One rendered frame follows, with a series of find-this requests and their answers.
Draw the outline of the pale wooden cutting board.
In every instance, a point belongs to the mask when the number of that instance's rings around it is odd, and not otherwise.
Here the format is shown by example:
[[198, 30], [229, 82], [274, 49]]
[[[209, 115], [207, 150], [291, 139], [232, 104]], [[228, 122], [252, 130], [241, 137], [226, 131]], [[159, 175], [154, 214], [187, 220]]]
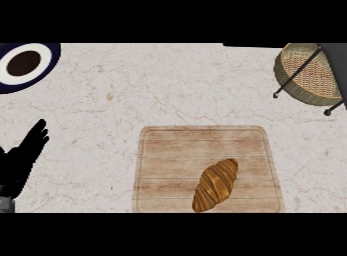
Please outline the pale wooden cutting board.
[[213, 213], [281, 212], [284, 200], [265, 129], [249, 125], [150, 126], [142, 129], [133, 210], [190, 213], [200, 176], [219, 161], [238, 161], [229, 199]]

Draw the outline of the brown striped croissant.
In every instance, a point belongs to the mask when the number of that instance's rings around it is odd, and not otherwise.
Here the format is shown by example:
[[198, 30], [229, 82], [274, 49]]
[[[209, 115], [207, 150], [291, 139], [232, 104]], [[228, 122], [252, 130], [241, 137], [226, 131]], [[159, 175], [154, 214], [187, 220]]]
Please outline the brown striped croissant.
[[234, 158], [219, 161], [206, 168], [194, 192], [195, 212], [213, 209], [231, 197], [237, 179], [238, 161]]

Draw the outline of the navy and white can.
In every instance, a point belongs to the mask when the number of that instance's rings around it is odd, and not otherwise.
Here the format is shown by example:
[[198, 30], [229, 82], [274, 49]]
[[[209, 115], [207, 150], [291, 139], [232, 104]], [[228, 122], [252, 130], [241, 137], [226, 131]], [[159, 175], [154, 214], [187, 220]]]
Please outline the navy and white can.
[[51, 73], [60, 57], [60, 43], [0, 43], [0, 94], [33, 86]]

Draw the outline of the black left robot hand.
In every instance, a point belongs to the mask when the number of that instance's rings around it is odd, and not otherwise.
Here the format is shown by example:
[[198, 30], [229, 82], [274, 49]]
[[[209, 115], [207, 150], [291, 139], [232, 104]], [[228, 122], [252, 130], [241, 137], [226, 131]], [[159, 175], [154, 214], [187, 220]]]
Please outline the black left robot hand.
[[46, 120], [40, 119], [21, 144], [9, 151], [0, 146], [0, 197], [15, 199], [20, 196], [48, 141]]

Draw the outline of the wicker tiered basket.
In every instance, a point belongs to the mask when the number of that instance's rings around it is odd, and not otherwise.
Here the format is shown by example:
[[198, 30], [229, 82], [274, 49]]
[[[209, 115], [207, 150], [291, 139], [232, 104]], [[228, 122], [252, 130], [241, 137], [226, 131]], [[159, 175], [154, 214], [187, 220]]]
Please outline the wicker tiered basket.
[[288, 43], [283, 48], [274, 66], [280, 89], [302, 103], [327, 106], [324, 115], [343, 104], [343, 98], [327, 55], [317, 43]]

